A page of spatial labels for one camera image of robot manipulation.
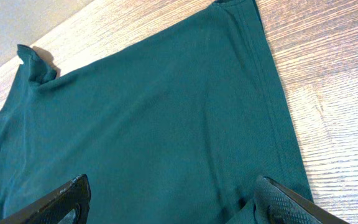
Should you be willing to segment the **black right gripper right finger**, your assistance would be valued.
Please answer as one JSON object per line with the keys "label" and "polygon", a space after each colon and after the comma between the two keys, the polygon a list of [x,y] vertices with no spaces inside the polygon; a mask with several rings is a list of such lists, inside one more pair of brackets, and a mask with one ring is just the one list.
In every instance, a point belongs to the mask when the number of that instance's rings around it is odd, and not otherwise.
{"label": "black right gripper right finger", "polygon": [[268,223],[348,224],[270,177],[258,177],[254,200],[259,215]]}

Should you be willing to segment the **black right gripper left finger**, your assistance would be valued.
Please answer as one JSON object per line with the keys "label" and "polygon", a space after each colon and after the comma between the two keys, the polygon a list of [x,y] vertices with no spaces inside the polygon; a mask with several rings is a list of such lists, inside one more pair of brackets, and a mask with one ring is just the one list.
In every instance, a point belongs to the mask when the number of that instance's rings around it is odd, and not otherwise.
{"label": "black right gripper left finger", "polygon": [[81,174],[18,212],[0,220],[0,224],[85,224],[90,201],[91,189],[88,177]]}

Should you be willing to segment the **black t-shirt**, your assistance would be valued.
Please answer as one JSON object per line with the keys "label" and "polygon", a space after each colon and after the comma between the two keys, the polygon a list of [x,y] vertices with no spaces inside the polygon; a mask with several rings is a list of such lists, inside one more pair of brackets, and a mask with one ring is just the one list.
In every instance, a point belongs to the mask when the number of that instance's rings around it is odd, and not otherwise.
{"label": "black t-shirt", "polygon": [[17,53],[0,220],[79,174],[89,223],[263,223],[259,176],[312,197],[254,1],[217,1],[62,77]]}

